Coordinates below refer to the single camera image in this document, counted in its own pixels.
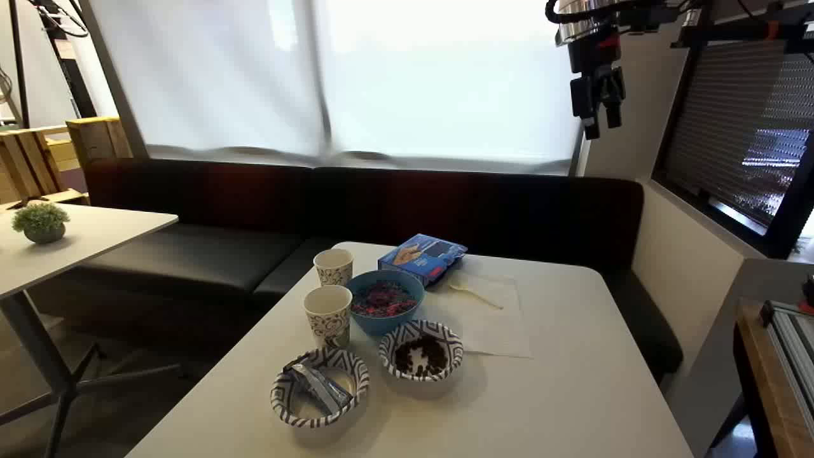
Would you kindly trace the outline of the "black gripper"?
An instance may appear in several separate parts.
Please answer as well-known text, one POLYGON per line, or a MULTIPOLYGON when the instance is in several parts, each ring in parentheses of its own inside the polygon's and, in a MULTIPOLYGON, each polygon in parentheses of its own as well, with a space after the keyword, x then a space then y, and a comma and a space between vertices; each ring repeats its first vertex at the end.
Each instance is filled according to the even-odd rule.
POLYGON ((620 128, 627 100, 620 58, 620 32, 604 26, 567 46, 574 80, 569 81, 573 113, 583 121, 585 141, 600 137, 597 107, 605 107, 609 128, 620 128))

